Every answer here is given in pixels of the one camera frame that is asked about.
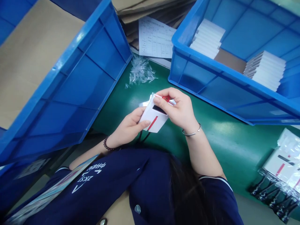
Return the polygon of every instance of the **woman's left hand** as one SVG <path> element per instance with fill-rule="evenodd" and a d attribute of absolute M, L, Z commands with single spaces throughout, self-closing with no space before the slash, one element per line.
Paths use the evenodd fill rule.
<path fill-rule="evenodd" d="M 106 145 L 109 148 L 116 148 L 133 141 L 138 133 L 151 123 L 149 120 L 138 123 L 145 109 L 146 107 L 137 108 L 125 116 L 117 129 L 108 137 Z"/>

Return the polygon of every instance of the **hand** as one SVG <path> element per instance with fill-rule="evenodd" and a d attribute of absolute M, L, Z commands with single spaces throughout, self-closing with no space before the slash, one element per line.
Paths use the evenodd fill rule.
<path fill-rule="evenodd" d="M 137 108 L 125 116 L 117 129 L 108 137 L 106 145 L 109 148 L 116 148 L 127 144 L 131 142 L 141 130 L 148 127 L 151 123 L 150 120 L 144 120 L 138 123 L 145 109 L 146 107 Z"/>
<path fill-rule="evenodd" d="M 154 98 L 154 104 L 165 111 L 175 125 L 184 129 L 186 133 L 194 133 L 199 129 L 199 124 L 194 116 L 192 101 L 189 96 L 173 87 L 161 90 L 156 94 L 160 96 L 170 96 L 171 99 L 174 99 L 176 102 L 175 106 L 171 106 L 162 98 Z"/>

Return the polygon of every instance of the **clear plastic bag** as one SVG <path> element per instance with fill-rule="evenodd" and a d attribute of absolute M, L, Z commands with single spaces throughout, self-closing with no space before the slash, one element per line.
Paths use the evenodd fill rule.
<path fill-rule="evenodd" d="M 259 173 L 288 195 L 300 198 L 300 138 L 284 129 Z"/>
<path fill-rule="evenodd" d="M 262 180 L 250 187 L 251 195 L 286 224 L 300 204 L 300 138 L 284 129 L 276 149 L 258 172 Z"/>

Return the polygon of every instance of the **dark hair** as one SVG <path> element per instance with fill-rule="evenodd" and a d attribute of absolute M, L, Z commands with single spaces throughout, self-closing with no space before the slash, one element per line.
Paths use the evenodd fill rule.
<path fill-rule="evenodd" d="M 218 224 L 215 207 L 195 172 L 172 155 L 170 169 L 175 224 Z"/>

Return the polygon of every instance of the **green floor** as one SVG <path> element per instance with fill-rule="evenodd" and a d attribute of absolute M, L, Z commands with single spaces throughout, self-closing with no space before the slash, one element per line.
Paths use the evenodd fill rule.
<path fill-rule="evenodd" d="M 104 134 L 111 134 L 138 104 L 149 100 L 152 92 L 173 87 L 168 82 L 170 70 L 150 62 L 156 77 L 151 83 L 134 85 L 125 89 L 129 83 L 131 65 L 127 66 L 113 92 L 109 96 L 93 128 Z M 264 164 L 277 145 L 277 140 L 285 126 L 247 125 L 210 104 L 188 94 L 191 97 L 196 119 L 214 150 L 224 173 L 235 193 L 254 199 L 247 188 L 258 181 L 257 170 Z M 300 130 L 288 126 L 294 134 L 300 136 Z M 181 129 L 170 120 L 158 133 L 152 133 L 147 143 L 163 148 L 175 154 L 183 161 L 189 160 L 188 147 Z M 300 219 L 299 211 L 293 217 Z"/>

